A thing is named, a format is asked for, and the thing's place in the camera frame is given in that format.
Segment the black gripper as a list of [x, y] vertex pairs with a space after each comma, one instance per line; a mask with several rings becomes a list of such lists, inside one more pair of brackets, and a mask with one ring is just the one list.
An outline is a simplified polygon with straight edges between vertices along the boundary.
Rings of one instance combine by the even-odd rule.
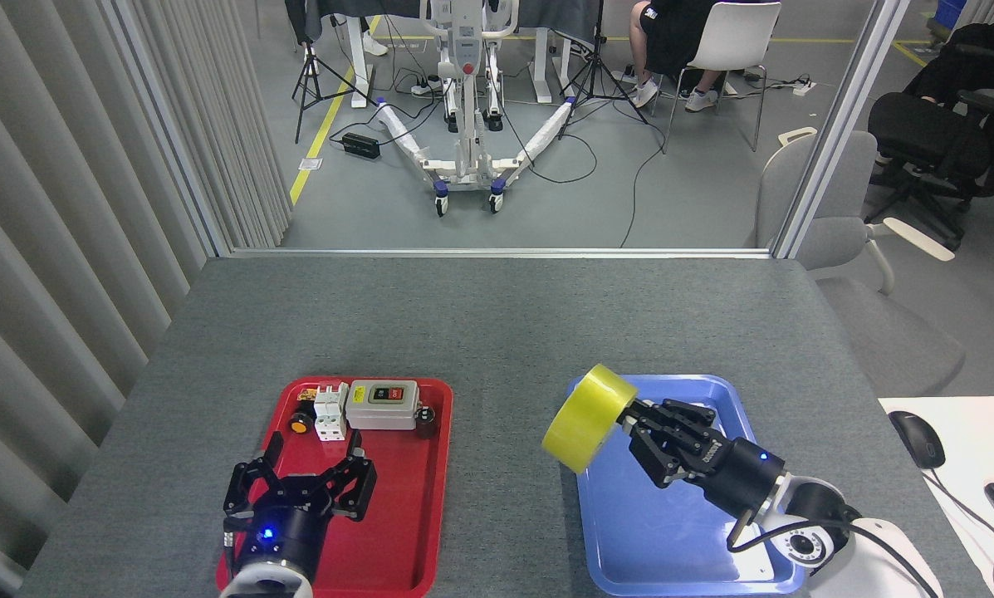
[[294, 504], [286, 485], [277, 476], [284, 438], [274, 431], [258, 457], [235, 465], [226, 498], [227, 518], [248, 518], [253, 507], [249, 495], [257, 480], [264, 480], [274, 500], [258, 501], [252, 522], [247, 526], [239, 564], [257, 561], [287, 561], [292, 566], [316, 566], [321, 559], [327, 526], [334, 516], [363, 522], [378, 481], [375, 463], [363, 448], [350, 448], [348, 454], [321, 474], [321, 496], [326, 499]]
[[[656, 488], [666, 488], [687, 472], [687, 458], [726, 439], [712, 424], [713, 409], [667, 399], [661, 404], [635, 400], [629, 407], [634, 425], [629, 429], [629, 451]], [[714, 458], [716, 469], [699, 480], [704, 497], [724, 513], [739, 518], [755, 514], [771, 495], [776, 481], [786, 471], [786, 462], [748, 439], [733, 439], [728, 450]]]

